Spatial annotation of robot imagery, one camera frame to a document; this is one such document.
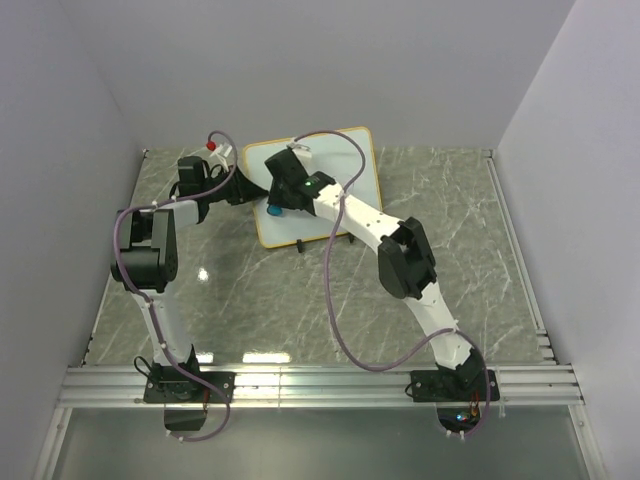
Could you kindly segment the blue whiteboard eraser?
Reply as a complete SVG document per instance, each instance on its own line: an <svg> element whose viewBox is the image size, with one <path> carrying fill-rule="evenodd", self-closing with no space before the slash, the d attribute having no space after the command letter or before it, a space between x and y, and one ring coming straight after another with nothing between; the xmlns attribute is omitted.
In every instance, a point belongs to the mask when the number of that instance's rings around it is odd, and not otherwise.
<svg viewBox="0 0 640 480"><path fill-rule="evenodd" d="M282 217L284 214L283 209L280 206L268 204L267 205L267 214L272 217Z"/></svg>

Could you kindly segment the yellow framed whiteboard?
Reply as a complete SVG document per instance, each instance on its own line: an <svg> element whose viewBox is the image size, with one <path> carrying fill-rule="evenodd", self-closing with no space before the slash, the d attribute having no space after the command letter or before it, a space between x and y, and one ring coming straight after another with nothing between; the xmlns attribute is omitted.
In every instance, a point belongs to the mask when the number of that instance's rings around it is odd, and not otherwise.
<svg viewBox="0 0 640 480"><path fill-rule="evenodd" d="M254 203L253 211L260 243L267 249L322 240L331 234L348 232L347 220L339 219L340 204L346 194L377 210L382 209L373 137L366 127L342 129L335 133L314 134L300 140L309 147L311 157L303 164L312 173L322 172L336 180L318 199L320 214L284 209L279 216L267 212L267 200Z"/></svg>

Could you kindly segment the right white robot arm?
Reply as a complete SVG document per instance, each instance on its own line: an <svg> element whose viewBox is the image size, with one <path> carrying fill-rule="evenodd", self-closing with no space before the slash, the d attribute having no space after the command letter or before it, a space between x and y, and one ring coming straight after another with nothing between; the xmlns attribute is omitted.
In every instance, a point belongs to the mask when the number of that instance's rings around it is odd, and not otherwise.
<svg viewBox="0 0 640 480"><path fill-rule="evenodd" d="M444 393L461 400L482 387L488 389L490 377L484 358L458 329L443 298L435 256L422 224L413 217L401 220L366 204L324 172L308 173L299 158L301 153L287 147L265 161L272 175L269 202L334 223L324 255L325 301L331 329L347 357L365 370L382 372L400 366L421 347L389 365L366 365L348 351L337 329L329 280L330 253L341 228L376 254L380 284L408 307L419 324L425 342L431 345Z"/></svg>

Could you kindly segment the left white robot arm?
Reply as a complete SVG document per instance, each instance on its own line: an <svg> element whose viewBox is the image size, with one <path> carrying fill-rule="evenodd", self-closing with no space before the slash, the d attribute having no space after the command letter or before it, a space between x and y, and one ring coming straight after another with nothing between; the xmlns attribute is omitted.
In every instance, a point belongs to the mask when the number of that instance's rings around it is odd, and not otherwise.
<svg viewBox="0 0 640 480"><path fill-rule="evenodd" d="M171 395L190 402L201 393L203 378L175 299L177 232L202 223L214 203L242 205L268 192L235 165L210 166L198 156L187 156L178 160L177 167L178 180L166 202L118 213L111 274L132 295L149 331L153 347L149 381L167 382Z"/></svg>

